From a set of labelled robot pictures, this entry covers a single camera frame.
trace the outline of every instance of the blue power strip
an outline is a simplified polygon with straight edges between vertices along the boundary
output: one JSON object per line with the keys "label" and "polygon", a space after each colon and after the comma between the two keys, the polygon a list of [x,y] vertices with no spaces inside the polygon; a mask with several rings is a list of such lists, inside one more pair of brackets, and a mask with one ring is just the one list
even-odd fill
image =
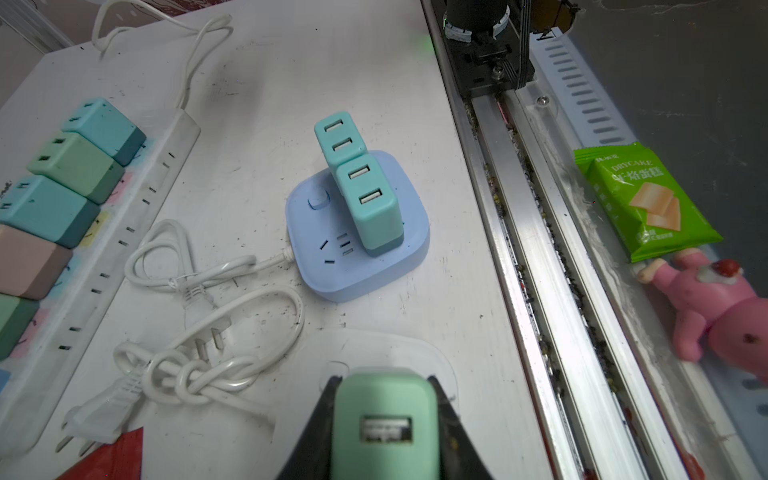
{"label": "blue power strip", "polygon": [[363,247],[330,169],[304,180],[288,197],[286,219],[306,285],[333,302],[372,292],[416,268],[429,249],[429,218],[411,180],[385,152],[371,151],[398,198],[403,242],[371,257]]}

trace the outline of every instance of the sticker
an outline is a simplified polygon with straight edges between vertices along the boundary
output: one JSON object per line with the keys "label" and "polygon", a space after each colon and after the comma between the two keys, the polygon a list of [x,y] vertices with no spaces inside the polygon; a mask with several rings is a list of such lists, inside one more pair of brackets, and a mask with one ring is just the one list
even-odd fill
{"label": "sticker", "polygon": [[118,185],[114,188],[114,190],[112,190],[112,193],[109,194],[109,198],[107,198],[107,201],[104,202],[104,205],[115,205],[123,196],[123,193],[128,188],[128,185],[131,184],[131,179],[133,177],[134,174],[132,172],[125,172],[123,177],[118,182]]}
{"label": "sticker", "polygon": [[98,235],[99,230],[107,223],[107,220],[109,220],[109,217],[111,215],[109,212],[102,211],[100,214],[98,214],[98,217],[96,217],[96,220],[94,220],[94,223],[91,224],[91,228],[88,229],[87,232],[85,232],[85,236],[83,237],[83,240],[81,240],[78,247],[88,248],[91,246],[91,244],[94,242],[94,239]]}
{"label": "sticker", "polygon": [[58,298],[58,296],[61,295],[64,290],[66,290],[67,285],[69,284],[69,280],[71,280],[71,278],[74,276],[74,273],[78,270],[81,260],[81,254],[79,253],[76,253],[69,260],[69,263],[67,263],[67,266],[64,267],[64,270],[61,271],[61,275],[58,276],[56,282],[53,284],[51,291],[48,292],[48,295],[46,295],[43,300],[41,300],[42,305],[47,305],[48,302]]}
{"label": "sticker", "polygon": [[138,167],[144,163],[144,160],[149,157],[149,153],[152,152],[152,145],[154,145],[153,138],[148,138],[145,140],[144,143],[136,151],[136,154],[134,155],[133,159],[131,159],[131,162],[125,166],[126,170],[129,168],[133,170],[134,167]]}

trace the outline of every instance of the metal track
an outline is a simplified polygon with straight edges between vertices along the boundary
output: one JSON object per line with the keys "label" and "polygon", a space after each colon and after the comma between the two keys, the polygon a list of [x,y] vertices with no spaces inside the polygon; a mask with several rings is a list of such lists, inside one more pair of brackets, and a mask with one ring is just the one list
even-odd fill
{"label": "metal track", "polygon": [[558,360],[584,460],[601,478],[647,478],[499,106],[491,97],[475,98],[472,106],[531,281],[539,327]]}
{"label": "metal track", "polygon": [[422,7],[425,10],[429,30],[435,38],[435,53],[445,81],[446,94],[454,115],[488,243],[491,246],[507,310],[512,319],[512,328],[525,366],[528,385],[543,427],[542,435],[551,454],[552,468],[558,478],[581,480],[583,466],[575,448],[568,419],[562,408],[561,398],[556,393],[550,377],[550,372],[554,373],[554,370],[548,365],[548,354],[541,349],[542,346],[546,349],[547,344],[540,342],[539,331],[532,319],[531,307],[522,287],[524,284],[511,249],[508,231],[503,219],[500,218],[494,194],[488,183],[485,159],[475,138],[465,104],[458,95],[445,46],[440,41],[442,31],[435,21],[429,0],[422,0]]}
{"label": "metal track", "polygon": [[584,241],[561,196],[518,96],[514,92],[507,92],[505,100],[511,121],[514,122],[521,140],[520,147],[527,154],[528,165],[535,178],[535,193],[548,213],[548,225],[554,234],[556,247],[568,267],[572,288],[578,292],[580,311],[588,321],[594,346],[622,410],[631,412],[633,433],[641,444],[640,453],[649,473],[653,478],[686,478],[687,474],[677,448],[598,273],[592,265]]}
{"label": "metal track", "polygon": [[[674,438],[675,450],[681,452],[689,471],[701,468],[707,478],[761,478],[712,385],[702,373],[702,368],[713,365],[712,357],[706,357],[701,368],[674,357],[668,332],[674,322],[674,309],[662,294],[654,289],[646,290],[637,282],[635,273],[643,265],[623,261],[624,246],[602,209],[592,207],[596,200],[594,192],[573,163],[574,149],[624,144],[635,141],[636,137],[569,38],[561,36],[556,28],[547,38],[538,38],[539,35],[531,37],[531,61],[538,77],[516,91],[515,97],[557,184],[558,189],[553,191],[562,195],[570,209],[578,235],[584,239],[591,265],[622,330],[603,330],[595,320],[596,331],[620,342],[624,336],[629,339],[643,380],[647,381]],[[717,258],[711,249],[706,250],[710,258]],[[591,290],[586,283],[579,287]],[[744,385],[732,382],[717,392],[721,398],[723,391],[742,395]],[[618,390],[617,394],[629,409],[633,408],[626,392]],[[742,414],[754,411],[737,407],[735,419],[739,421]],[[634,422],[644,417],[638,411],[632,411],[632,416]],[[753,420],[752,425],[759,429],[761,418]],[[633,426],[641,430],[637,423]],[[648,447],[643,446],[641,453],[647,450]]]}
{"label": "metal track", "polygon": [[0,0],[0,19],[42,53],[74,45],[28,0]]}

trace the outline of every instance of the green usb charger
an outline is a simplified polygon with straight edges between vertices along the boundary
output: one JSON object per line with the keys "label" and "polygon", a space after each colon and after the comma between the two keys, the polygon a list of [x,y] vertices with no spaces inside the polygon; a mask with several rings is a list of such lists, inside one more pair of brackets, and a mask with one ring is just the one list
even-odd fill
{"label": "green usb charger", "polygon": [[324,118],[315,124],[315,135],[368,254],[398,247],[405,234],[397,196],[352,117],[342,111]]}
{"label": "green usb charger", "polygon": [[112,157],[74,132],[60,131],[48,141],[27,170],[88,198],[104,203],[125,173]]}
{"label": "green usb charger", "polygon": [[0,293],[0,360],[11,354],[37,311],[33,300]]}
{"label": "green usb charger", "polygon": [[437,480],[437,395],[410,371],[360,372],[336,392],[333,480]]}

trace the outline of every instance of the green snack package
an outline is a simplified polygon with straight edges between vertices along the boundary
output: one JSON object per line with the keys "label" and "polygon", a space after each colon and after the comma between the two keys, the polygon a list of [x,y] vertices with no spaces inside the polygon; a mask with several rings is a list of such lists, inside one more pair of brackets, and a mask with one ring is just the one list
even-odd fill
{"label": "green snack package", "polygon": [[632,262],[723,239],[659,157],[639,143],[575,155]]}

